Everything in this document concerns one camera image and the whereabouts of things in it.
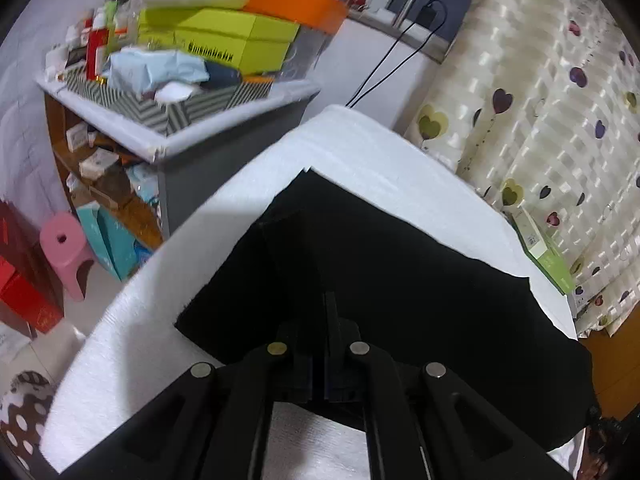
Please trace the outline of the person's right hand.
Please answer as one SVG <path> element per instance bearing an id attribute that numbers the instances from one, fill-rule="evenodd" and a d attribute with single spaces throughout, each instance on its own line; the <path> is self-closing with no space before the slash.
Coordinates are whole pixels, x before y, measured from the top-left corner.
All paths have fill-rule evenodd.
<path id="1" fill-rule="evenodd" d="M 577 479 L 605 479 L 612 470 L 623 442 L 623 425 L 616 418 L 601 417 L 586 430 L 584 452 Z"/>

